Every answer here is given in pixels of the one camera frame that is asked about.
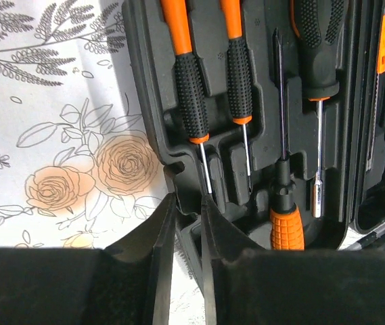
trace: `rose illustration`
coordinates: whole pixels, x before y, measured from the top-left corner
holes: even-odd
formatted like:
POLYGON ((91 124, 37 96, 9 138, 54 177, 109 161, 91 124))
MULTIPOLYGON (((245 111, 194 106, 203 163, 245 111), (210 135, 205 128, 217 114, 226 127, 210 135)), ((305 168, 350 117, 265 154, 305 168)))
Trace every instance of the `rose illustration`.
POLYGON ((27 203, 44 211, 72 211, 94 185, 92 176, 73 167, 45 167, 26 180, 27 203))
POLYGON ((66 239, 63 244, 64 248, 93 248, 94 237, 88 232, 73 235, 66 239))
POLYGON ((159 168, 158 158, 142 132, 109 139, 96 152, 95 159, 91 174, 96 187, 114 197, 144 191, 159 168))

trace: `black plastic tool case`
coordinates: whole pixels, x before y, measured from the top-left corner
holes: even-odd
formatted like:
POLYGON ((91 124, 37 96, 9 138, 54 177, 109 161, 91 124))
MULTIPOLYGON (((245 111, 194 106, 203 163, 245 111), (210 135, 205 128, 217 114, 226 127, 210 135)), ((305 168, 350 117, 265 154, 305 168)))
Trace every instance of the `black plastic tool case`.
MULTIPOLYGON (((365 172, 380 20, 385 1, 349 1, 338 41, 340 91, 324 103, 324 216, 311 215, 317 169, 315 104, 302 99, 290 1, 243 0, 242 21, 252 72, 253 119, 248 125, 253 192, 246 177, 242 132, 227 103, 228 37, 219 0, 187 0, 192 47, 206 94, 210 140, 206 143, 213 198, 222 214, 258 242, 269 237, 269 188, 280 155, 279 106, 271 35, 284 36, 288 136, 295 201, 306 248, 338 248, 350 223, 366 233, 385 219, 385 73, 382 75, 376 148, 365 172)), ((132 69, 150 145, 176 191, 177 236, 200 283, 200 203, 206 192, 198 148, 190 144, 178 107, 175 54, 159 0, 126 0, 123 17, 132 69)))

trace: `screwdriver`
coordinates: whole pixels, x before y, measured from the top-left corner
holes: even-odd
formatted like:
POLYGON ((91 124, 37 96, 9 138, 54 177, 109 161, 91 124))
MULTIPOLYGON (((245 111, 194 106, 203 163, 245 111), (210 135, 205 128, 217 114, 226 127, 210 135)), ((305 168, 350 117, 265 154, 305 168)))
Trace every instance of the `screwdriver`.
POLYGON ((371 135, 369 136, 369 145, 367 153, 367 171, 373 167, 373 152, 374 152, 374 142, 376 140, 376 121, 377 121, 377 109, 378 109, 378 100, 379 100, 379 80, 380 75, 385 72, 385 14, 382 17, 382 27, 380 31, 380 40, 379 40, 379 50, 377 57, 377 75, 376 75, 376 90, 374 93, 374 107, 373 107, 373 116, 371 119, 371 135))
POLYGON ((204 143, 209 138, 204 90, 198 61, 192 53, 185 0, 161 0, 164 18, 173 40, 175 80, 180 112, 189 140, 200 147, 207 191, 212 193, 204 143))
POLYGON ((252 189, 248 134, 246 133, 246 125, 252 120, 251 72, 248 49, 242 32, 240 0, 221 0, 221 7, 225 15, 229 38, 227 52, 228 103, 233 122, 242 126, 246 153, 246 173, 248 184, 252 189))
POLYGON ((273 53, 275 55, 275 73, 279 90, 281 158, 276 162, 276 178, 272 187, 274 197, 271 207, 271 246, 277 250, 302 251, 304 249, 302 219, 299 208, 294 202, 294 182, 290 177, 282 36, 277 28, 273 33, 273 53))
POLYGON ((323 101, 336 95, 336 50, 348 0, 291 0, 290 15, 299 40, 303 96, 317 102, 317 172, 314 177, 313 216, 323 213, 322 138, 323 101))

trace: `floral pattern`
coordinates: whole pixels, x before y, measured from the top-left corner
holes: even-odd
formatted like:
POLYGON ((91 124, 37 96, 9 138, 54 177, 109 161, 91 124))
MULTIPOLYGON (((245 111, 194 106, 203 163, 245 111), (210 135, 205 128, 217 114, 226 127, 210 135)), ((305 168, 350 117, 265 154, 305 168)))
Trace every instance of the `floral pattern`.
MULTIPOLYGON (((127 91, 101 86, 118 78, 115 62, 122 62, 117 72, 131 76, 129 59, 122 61, 121 3, 44 2, 37 15, 17 1, 0 1, 0 133, 4 125, 13 128, 0 139, 0 230, 43 224, 51 234, 59 232, 54 246, 98 247, 118 239, 121 225, 136 226, 153 213, 166 192, 162 166, 143 132, 132 79, 127 91), (71 51, 73 43, 79 53, 71 51), (86 86, 90 94, 80 95, 86 86), (36 104, 37 97, 45 99, 36 104), (10 141, 13 148, 3 146, 10 141), (3 195, 7 175, 9 195, 3 195), (103 240, 108 236, 110 242, 103 240)), ((47 246, 38 227, 17 230, 11 246, 47 246)))

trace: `floral tablecloth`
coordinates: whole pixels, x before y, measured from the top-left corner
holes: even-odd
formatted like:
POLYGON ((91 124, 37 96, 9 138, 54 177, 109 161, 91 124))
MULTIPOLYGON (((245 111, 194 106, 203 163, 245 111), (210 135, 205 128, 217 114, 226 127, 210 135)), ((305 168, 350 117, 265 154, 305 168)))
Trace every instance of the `floral tablecloth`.
MULTIPOLYGON (((104 248, 166 194, 121 3, 0 1, 0 246, 104 248)), ((175 253, 171 324, 204 324, 175 253)))

